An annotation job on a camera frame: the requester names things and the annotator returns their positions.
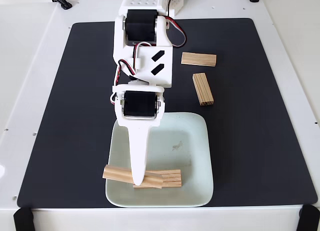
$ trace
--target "white robotic arm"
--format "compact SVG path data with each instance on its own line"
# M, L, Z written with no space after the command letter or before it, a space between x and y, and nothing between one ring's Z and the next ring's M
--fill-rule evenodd
M172 84L173 45L166 33L169 1L124 0L114 24L113 58L118 67L111 102L118 124L128 128L136 185L145 176L150 129L160 125L165 112L164 88ZM128 84L118 85L121 70L130 76Z

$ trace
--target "black work surface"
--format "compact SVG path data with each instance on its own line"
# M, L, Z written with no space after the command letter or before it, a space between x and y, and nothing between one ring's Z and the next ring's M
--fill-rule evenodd
M179 20L166 112L204 117L214 190L208 207L313 204L318 200L251 19ZM179 42L180 33L170 39ZM114 23L74 24L18 196L20 207L113 208L105 195L113 125ZM181 64L182 52L217 54L216 67ZM214 104L200 106L192 74L206 73ZM128 82L123 74L121 82Z

